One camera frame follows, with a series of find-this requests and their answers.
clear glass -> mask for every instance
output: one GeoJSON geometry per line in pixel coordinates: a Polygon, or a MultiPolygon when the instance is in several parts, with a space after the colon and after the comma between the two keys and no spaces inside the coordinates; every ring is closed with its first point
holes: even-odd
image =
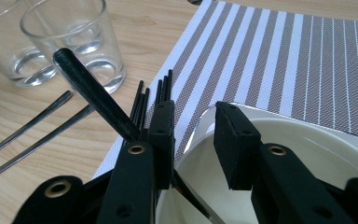
{"type": "Polygon", "coordinates": [[[20,87],[39,85],[56,74],[54,66],[21,32],[21,16],[31,4],[0,0],[0,73],[20,87]]]}
{"type": "Polygon", "coordinates": [[[126,75],[104,0],[42,1],[24,14],[21,30],[51,63],[56,50],[72,50],[108,92],[126,75]]]}

wooden table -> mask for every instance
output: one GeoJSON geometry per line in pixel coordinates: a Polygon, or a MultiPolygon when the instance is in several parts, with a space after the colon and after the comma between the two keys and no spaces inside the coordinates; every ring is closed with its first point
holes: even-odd
{"type": "MultiPolygon", "coordinates": [[[[233,0],[242,5],[358,21],[358,0],[233,0]]],[[[139,80],[149,85],[198,9],[186,0],[107,0],[127,77],[112,97],[130,113],[139,80]]],[[[14,86],[0,74],[0,141],[36,116],[66,90],[56,76],[31,89],[14,86]]],[[[0,165],[54,130],[80,110],[78,94],[0,152],[0,165]]],[[[92,179],[117,138],[93,112],[74,127],[0,174],[0,223],[10,223],[24,201],[45,180],[56,175],[92,179]]]]}

